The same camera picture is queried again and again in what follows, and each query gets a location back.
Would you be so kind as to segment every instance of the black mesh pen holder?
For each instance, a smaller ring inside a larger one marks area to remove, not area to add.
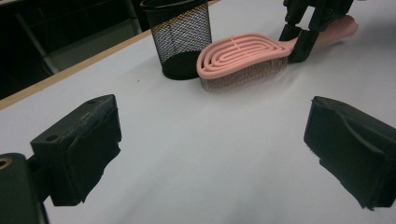
[[[163,74],[171,79],[198,77],[196,62],[212,42],[207,0],[145,0],[146,11]]]

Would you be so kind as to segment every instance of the brown edge trim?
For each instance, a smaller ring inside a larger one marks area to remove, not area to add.
[[[216,1],[210,1],[209,5],[212,6],[213,4],[219,2],[221,0],[216,0]],[[6,98],[4,98],[3,100],[0,101],[0,110],[10,106],[10,105],[14,105],[17,102],[39,92],[39,91],[43,91],[44,89],[46,89],[47,87],[60,82],[62,80],[64,80],[67,77],[70,77],[72,75],[74,75],[76,72],[94,64],[97,63],[101,60],[103,60],[104,58],[116,53],[117,51],[124,49],[130,45],[132,45],[133,43],[147,37],[151,35],[151,31],[147,30],[145,32],[143,32],[142,34],[136,35],[128,40],[125,40],[124,42],[119,43],[118,45],[110,48],[110,49],[106,49],[94,56],[92,56],[91,58],[82,61],[81,63],[78,63],[76,65],[73,65],[72,67],[69,67],[65,70],[63,70],[62,72],[59,72],[55,75],[53,75],[52,77],[48,77],[42,81],[37,82],[36,84],[22,90],[22,91],[18,91]]]

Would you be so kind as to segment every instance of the white tabletop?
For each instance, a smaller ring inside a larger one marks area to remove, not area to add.
[[[276,77],[213,94],[162,75],[151,36],[0,111],[0,154],[33,155],[40,133],[91,98],[115,94],[121,153],[85,203],[45,205],[51,223],[395,223],[361,209],[303,140],[311,100],[343,101],[396,127],[396,2],[355,1],[352,37]],[[282,1],[222,0],[213,40],[278,38]]]

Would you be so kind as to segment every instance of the black object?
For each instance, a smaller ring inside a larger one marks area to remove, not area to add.
[[[304,141],[360,203],[391,207],[396,197],[396,130],[345,103],[316,96]]]
[[[48,223],[43,202],[84,202],[106,166],[120,153],[116,98],[79,106],[31,142],[35,153],[0,155],[0,223]]]
[[[279,40],[288,41],[298,37],[294,50],[289,56],[289,62],[305,61],[318,39],[319,32],[326,30],[333,21],[343,18],[352,3],[353,0],[284,0],[283,5],[288,10],[285,17],[287,24],[283,28]],[[309,22],[309,31],[296,26],[308,7],[315,8]]]
[[[141,3],[166,77],[198,77],[196,62],[212,42],[206,0],[146,0]]]

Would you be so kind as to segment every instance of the pen holder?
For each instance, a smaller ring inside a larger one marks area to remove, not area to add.
[[[207,0],[145,0],[146,11],[163,74],[171,79],[198,77],[196,62],[212,42]]]

